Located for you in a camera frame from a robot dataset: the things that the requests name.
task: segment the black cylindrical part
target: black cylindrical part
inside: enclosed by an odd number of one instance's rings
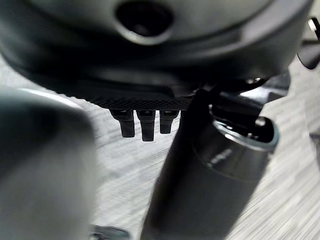
[[[222,240],[245,208],[279,134],[267,118],[240,135],[191,106],[157,180],[142,240]]]

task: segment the blurry gray object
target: blurry gray object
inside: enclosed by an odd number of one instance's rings
[[[88,239],[96,152],[82,108],[1,87],[0,133],[0,239]]]

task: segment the round opening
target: round opening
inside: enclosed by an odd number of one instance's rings
[[[173,23],[173,15],[155,2],[127,2],[118,7],[116,18],[129,31],[145,38],[158,37]]]

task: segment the gray carpet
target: gray carpet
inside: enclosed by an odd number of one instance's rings
[[[320,17],[319,0],[313,11]],[[277,123],[279,146],[229,240],[320,239],[320,167],[309,137],[320,129],[320,67],[308,71],[295,59],[290,71],[289,95],[266,105],[262,114]],[[47,91],[13,72],[1,58],[0,83]],[[99,186],[92,221],[128,229],[137,238],[179,119],[173,123],[172,134],[161,135],[157,117],[154,142],[141,141],[138,121],[136,137],[124,139],[108,110],[71,100],[86,109],[96,135]]]

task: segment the metal screw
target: metal screw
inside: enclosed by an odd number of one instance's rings
[[[256,84],[258,82],[260,82],[261,78],[260,77],[257,77],[257,78],[250,78],[250,79],[247,79],[245,82],[247,84]]]
[[[263,127],[264,125],[266,125],[266,119],[263,116],[259,116],[256,120],[255,120],[255,125],[257,127]]]

